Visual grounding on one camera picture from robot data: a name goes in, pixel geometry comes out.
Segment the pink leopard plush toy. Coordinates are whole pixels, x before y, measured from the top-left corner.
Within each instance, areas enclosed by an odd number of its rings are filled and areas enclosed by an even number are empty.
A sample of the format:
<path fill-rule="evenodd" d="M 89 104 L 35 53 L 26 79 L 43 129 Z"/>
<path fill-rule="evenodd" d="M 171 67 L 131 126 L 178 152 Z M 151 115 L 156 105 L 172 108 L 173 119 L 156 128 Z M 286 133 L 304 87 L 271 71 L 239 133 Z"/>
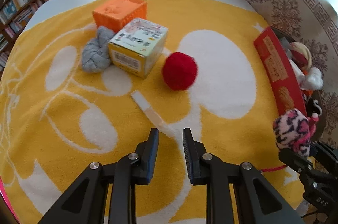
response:
<path fill-rule="evenodd" d="M 310 156 L 311 137 L 316 131 L 319 115 L 306 117 L 298 109 L 288 110 L 273 121 L 275 142 L 279 150 L 291 149 L 298 155 Z"/>

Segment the white plastic tube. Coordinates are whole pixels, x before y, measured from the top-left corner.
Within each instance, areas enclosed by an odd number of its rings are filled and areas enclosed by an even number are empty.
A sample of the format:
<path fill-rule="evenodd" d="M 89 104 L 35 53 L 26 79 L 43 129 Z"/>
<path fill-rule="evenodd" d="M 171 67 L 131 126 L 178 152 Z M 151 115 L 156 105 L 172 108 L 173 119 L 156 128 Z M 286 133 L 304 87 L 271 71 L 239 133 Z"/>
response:
<path fill-rule="evenodd" d="M 166 136 L 173 138 L 175 133 L 170 129 L 168 124 L 160 117 L 160 115 L 152 108 L 150 103 L 138 90 L 131 93 L 131 97 L 138 107 L 143 111 L 148 120 L 156 127 L 160 132 L 166 134 Z"/>

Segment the red pompom ball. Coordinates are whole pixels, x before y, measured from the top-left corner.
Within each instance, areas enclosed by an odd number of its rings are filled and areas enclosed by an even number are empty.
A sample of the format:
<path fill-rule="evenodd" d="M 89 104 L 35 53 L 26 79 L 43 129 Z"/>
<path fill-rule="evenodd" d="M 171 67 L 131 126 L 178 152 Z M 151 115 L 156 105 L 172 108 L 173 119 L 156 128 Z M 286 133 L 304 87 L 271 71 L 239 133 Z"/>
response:
<path fill-rule="evenodd" d="M 163 80 L 174 91 L 187 90 L 195 82 L 197 75 L 196 61 L 182 52 L 170 54 L 162 67 Z"/>

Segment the yellow white medicine box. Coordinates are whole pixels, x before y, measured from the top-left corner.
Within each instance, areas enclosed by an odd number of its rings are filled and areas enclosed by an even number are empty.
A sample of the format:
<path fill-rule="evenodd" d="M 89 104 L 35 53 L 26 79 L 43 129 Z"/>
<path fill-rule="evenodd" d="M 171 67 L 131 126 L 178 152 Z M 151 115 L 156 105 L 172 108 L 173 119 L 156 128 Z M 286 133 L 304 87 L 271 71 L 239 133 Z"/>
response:
<path fill-rule="evenodd" d="M 160 57 L 168 28 L 135 18 L 108 42 L 110 58 L 115 66 L 140 78 L 146 78 Z"/>

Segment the grey knotted cloth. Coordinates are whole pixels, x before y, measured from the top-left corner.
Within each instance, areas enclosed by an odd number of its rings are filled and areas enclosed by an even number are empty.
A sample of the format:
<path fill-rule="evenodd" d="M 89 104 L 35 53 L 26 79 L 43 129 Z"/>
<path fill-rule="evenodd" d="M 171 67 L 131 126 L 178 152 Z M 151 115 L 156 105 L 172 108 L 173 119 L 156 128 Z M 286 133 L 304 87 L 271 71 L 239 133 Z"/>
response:
<path fill-rule="evenodd" d="M 100 26 L 96 37 L 92 38 L 84 47 L 81 56 L 81 67 L 85 72 L 99 73 L 111 64 L 108 42 L 115 36 L 115 32 Z"/>

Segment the orange plastic cube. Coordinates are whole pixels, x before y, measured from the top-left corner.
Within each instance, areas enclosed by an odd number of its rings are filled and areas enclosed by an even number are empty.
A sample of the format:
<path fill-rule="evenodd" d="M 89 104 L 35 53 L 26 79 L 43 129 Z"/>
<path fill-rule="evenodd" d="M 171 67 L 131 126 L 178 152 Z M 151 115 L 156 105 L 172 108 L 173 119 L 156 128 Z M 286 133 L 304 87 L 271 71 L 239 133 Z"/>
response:
<path fill-rule="evenodd" d="M 147 18 L 144 0 L 107 0 L 92 12 L 97 28 L 104 26 L 115 33 L 135 18 Z"/>

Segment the red storage box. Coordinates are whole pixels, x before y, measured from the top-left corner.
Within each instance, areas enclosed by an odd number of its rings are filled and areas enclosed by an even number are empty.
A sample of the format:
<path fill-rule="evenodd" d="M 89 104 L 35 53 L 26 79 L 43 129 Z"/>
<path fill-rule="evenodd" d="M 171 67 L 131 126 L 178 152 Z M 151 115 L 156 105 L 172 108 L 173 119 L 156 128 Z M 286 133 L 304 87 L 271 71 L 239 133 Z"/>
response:
<path fill-rule="evenodd" d="M 279 115 L 297 109 L 306 117 L 321 116 L 322 107 L 314 93 L 301 90 L 290 59 L 274 31 L 267 27 L 253 42 L 273 90 Z"/>

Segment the yellow white blanket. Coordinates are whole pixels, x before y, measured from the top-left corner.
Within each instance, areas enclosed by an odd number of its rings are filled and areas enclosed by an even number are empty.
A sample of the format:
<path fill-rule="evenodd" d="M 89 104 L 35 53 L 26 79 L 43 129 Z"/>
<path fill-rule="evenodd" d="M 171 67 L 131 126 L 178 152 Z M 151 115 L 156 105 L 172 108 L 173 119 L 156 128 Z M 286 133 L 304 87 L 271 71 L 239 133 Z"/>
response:
<path fill-rule="evenodd" d="M 204 223 L 206 189 L 191 186 L 182 131 L 226 162 L 277 167 L 278 117 L 253 45 L 267 22 L 214 0 L 145 0 L 148 20 L 168 28 L 147 78 L 110 66 L 81 68 L 96 35 L 95 1 L 21 34 L 1 79 L 1 179 L 22 223 L 37 223 L 93 161 L 116 162 L 148 137 L 152 123 L 131 97 L 138 90 L 175 133 L 161 133 L 154 176 L 136 189 L 138 223 Z M 164 82 L 166 58 L 182 52 L 198 66 L 187 90 Z"/>

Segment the cream pink plush toy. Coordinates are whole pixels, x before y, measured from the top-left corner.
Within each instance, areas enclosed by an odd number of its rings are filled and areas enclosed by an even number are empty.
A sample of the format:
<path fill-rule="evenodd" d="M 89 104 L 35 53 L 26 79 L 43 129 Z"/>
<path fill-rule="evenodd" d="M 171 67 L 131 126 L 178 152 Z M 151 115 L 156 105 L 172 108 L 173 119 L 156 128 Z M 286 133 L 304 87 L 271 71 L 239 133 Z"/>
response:
<path fill-rule="evenodd" d="M 301 89 L 316 91 L 323 87 L 321 71 L 313 66 L 312 56 L 306 45 L 300 42 L 290 42 L 290 64 Z"/>

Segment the wooden bookshelf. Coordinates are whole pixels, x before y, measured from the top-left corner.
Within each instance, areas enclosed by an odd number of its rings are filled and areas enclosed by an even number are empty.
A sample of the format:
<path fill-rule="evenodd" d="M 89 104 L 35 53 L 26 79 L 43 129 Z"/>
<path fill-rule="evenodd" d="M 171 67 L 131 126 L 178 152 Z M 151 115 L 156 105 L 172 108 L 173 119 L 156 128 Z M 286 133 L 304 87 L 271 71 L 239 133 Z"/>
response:
<path fill-rule="evenodd" d="M 25 27 L 48 0 L 4 0 L 1 2 L 1 72 Z"/>

